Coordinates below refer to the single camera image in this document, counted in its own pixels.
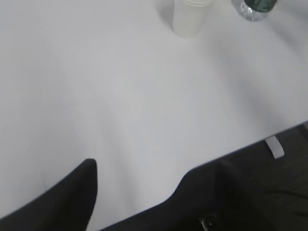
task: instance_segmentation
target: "plastic water bottle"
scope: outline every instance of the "plastic water bottle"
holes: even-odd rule
[[[200,30],[207,8],[213,0],[175,0],[173,30],[183,38],[194,37]]]
[[[266,18],[277,0],[232,0],[238,13],[245,19],[258,22]]]

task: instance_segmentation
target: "white tablecloth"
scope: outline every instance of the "white tablecloth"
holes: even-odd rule
[[[171,3],[2,2],[0,217],[92,157],[95,231],[166,200],[190,169],[308,120],[303,0],[260,23],[216,0],[196,39],[172,32]]]

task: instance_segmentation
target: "white table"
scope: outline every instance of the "white table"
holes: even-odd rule
[[[192,168],[308,119],[308,24],[216,0],[198,38],[168,1],[7,0],[0,7],[0,217],[95,158],[90,231],[166,200]]]

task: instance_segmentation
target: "water bottle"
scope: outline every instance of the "water bottle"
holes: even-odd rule
[[[253,22],[263,20],[274,8],[277,0],[232,0],[238,13]]]

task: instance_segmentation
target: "black fabric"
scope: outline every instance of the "black fabric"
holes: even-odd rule
[[[302,230],[262,194],[229,162],[212,162],[190,171],[164,203],[102,231],[203,231],[199,218],[208,216],[219,231]]]
[[[97,166],[87,159],[33,202],[0,220],[0,231],[85,231],[97,196]]]

